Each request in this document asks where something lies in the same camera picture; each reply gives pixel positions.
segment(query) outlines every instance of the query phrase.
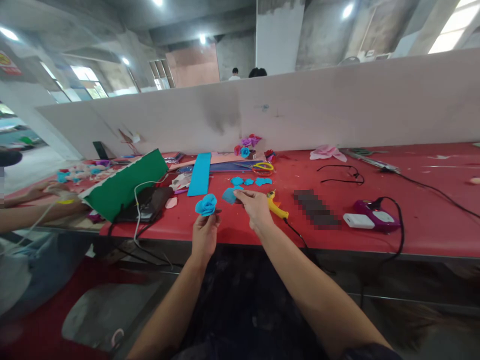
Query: scissors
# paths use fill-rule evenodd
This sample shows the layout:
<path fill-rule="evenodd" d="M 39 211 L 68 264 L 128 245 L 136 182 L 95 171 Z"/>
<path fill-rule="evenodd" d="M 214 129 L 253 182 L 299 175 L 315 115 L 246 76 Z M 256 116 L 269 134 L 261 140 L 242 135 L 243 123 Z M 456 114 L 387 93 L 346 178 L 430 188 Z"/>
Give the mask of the scissors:
<path fill-rule="evenodd" d="M 260 177 L 269 177 L 274 173 L 274 166 L 269 162 L 257 162 L 253 165 L 245 165 L 241 162 L 235 162 L 235 165 L 250 169 Z"/>

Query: partition board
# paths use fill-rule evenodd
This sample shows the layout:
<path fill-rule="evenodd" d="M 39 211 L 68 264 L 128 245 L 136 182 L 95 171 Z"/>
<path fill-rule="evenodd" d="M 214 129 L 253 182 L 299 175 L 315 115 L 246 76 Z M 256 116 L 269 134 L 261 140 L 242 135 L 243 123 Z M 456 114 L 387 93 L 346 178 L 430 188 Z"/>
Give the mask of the partition board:
<path fill-rule="evenodd" d="M 129 154 L 118 129 L 143 153 L 232 151 L 250 133 L 274 150 L 478 141 L 479 62 L 474 48 L 38 110 L 86 158 L 93 141 Z"/>

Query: white charger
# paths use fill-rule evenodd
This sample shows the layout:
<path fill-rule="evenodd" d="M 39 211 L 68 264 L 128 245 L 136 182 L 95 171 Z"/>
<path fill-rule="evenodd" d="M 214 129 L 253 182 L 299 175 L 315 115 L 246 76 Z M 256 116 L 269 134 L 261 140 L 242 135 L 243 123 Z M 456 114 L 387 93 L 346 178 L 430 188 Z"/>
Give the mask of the white charger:
<path fill-rule="evenodd" d="M 362 214 L 344 214 L 343 220 L 351 228 L 357 229 L 373 229 L 375 224 L 367 215 Z"/>

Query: green folder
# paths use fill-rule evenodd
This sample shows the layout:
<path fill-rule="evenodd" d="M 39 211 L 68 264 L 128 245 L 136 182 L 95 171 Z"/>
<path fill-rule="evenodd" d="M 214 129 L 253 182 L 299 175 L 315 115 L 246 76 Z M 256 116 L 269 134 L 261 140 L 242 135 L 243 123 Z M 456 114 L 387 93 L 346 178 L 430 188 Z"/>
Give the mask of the green folder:
<path fill-rule="evenodd" d="M 148 181 L 159 181 L 169 170 L 158 149 L 142 156 L 112 176 L 82 192 L 79 197 L 102 217 L 113 222 L 122 205 L 128 207 L 134 200 L 134 189 Z M 137 196 L 144 189 L 155 185 L 146 183 L 136 190 Z"/>

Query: sleeve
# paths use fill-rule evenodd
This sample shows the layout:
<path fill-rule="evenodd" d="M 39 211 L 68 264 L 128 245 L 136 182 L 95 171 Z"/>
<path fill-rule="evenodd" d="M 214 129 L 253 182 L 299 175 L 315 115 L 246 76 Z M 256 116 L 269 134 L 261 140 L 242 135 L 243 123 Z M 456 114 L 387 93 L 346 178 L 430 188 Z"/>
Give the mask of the sleeve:
<path fill-rule="evenodd" d="M 345 350 L 340 360 L 402 360 L 395 351 L 380 344 L 370 344 Z"/>

